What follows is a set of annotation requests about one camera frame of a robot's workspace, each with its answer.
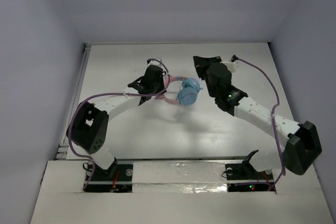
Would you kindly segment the pink blue cat-ear headphones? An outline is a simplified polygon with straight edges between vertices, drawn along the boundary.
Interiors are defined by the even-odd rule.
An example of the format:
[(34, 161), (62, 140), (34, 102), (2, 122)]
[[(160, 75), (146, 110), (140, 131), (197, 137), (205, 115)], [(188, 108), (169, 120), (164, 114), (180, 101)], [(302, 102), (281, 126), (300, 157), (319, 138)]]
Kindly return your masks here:
[(165, 77), (167, 84), (172, 82), (181, 82), (180, 89), (176, 95), (175, 99), (170, 99), (167, 96), (163, 95), (161, 100), (171, 105), (181, 105), (181, 106), (190, 106), (193, 105), (198, 97), (199, 92), (203, 89), (197, 79), (187, 78), (184, 76), (171, 76)]

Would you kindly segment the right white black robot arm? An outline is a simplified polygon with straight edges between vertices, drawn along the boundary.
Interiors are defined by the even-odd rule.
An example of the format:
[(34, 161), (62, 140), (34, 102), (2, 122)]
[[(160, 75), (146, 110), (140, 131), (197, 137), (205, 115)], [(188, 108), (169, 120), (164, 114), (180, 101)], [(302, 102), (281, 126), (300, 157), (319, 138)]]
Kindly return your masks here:
[(240, 58), (233, 56), (230, 62), (220, 57), (193, 57), (199, 78), (205, 81), (209, 96), (224, 112), (244, 120), (275, 138), (277, 153), (260, 156), (251, 153), (250, 161), (243, 164), (243, 174), (255, 178), (264, 170), (284, 169), (303, 175), (322, 152), (316, 126), (305, 121), (299, 123), (267, 109), (246, 92), (232, 85), (232, 74)]

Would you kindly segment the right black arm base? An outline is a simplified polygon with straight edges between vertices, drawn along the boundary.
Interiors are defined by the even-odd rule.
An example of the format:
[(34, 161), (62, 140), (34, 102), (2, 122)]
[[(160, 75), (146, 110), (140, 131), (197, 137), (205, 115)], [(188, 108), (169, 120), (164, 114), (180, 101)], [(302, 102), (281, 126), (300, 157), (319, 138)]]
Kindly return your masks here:
[(249, 153), (240, 163), (225, 165), (221, 177), (228, 182), (229, 193), (247, 193), (255, 191), (275, 191), (274, 177), (272, 172), (256, 171), (250, 163), (251, 158), (258, 150)]

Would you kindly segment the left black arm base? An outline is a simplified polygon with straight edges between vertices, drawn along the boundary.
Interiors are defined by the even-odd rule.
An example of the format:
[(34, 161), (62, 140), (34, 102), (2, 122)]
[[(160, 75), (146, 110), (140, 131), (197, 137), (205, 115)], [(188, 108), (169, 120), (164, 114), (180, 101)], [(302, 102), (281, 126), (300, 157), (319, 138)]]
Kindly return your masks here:
[(103, 170), (98, 165), (94, 171), (91, 163), (83, 163), (86, 171), (83, 190), (86, 193), (131, 193), (133, 188), (132, 162), (115, 161), (110, 168)]

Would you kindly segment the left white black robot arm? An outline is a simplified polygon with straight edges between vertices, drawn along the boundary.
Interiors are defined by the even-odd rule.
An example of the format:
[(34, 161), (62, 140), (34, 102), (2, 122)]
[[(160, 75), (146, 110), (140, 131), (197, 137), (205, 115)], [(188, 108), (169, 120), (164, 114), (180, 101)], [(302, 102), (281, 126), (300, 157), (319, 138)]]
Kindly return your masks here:
[(72, 151), (76, 144), (86, 152), (85, 155), (75, 155), (93, 162), (92, 173), (98, 171), (105, 179), (116, 175), (118, 161), (105, 144), (109, 122), (126, 110), (164, 93), (164, 78), (168, 76), (162, 63), (151, 61), (144, 75), (129, 83), (123, 92), (93, 95), (78, 105), (66, 136)]

